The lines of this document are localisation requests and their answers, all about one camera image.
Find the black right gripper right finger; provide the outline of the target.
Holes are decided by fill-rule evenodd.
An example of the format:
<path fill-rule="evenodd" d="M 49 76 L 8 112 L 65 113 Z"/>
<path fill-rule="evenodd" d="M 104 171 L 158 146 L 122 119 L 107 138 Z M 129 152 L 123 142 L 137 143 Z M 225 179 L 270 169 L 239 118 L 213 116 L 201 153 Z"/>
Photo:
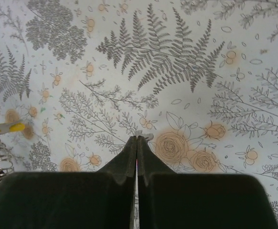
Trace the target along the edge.
<path fill-rule="evenodd" d="M 142 229 L 277 229 L 260 182 L 250 175 L 178 174 L 137 138 Z"/>

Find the yellow-capped key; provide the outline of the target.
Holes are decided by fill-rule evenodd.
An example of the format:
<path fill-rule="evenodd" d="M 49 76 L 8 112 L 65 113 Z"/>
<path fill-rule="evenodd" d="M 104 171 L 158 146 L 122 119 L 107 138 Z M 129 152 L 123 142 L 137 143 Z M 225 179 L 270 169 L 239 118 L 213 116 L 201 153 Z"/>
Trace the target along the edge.
<path fill-rule="evenodd" d="M 11 133 L 11 132 L 19 132 L 25 129 L 25 124 L 21 122 L 14 123 L 2 123 L 0 124 L 0 135 Z"/>

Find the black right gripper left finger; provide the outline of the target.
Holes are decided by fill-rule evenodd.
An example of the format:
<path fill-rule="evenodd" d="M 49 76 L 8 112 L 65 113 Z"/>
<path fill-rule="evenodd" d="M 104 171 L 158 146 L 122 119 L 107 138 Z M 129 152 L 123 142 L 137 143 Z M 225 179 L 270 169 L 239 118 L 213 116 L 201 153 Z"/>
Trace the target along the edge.
<path fill-rule="evenodd" d="M 131 229 L 137 139 L 96 172 L 16 172 L 0 183 L 0 229 Z"/>

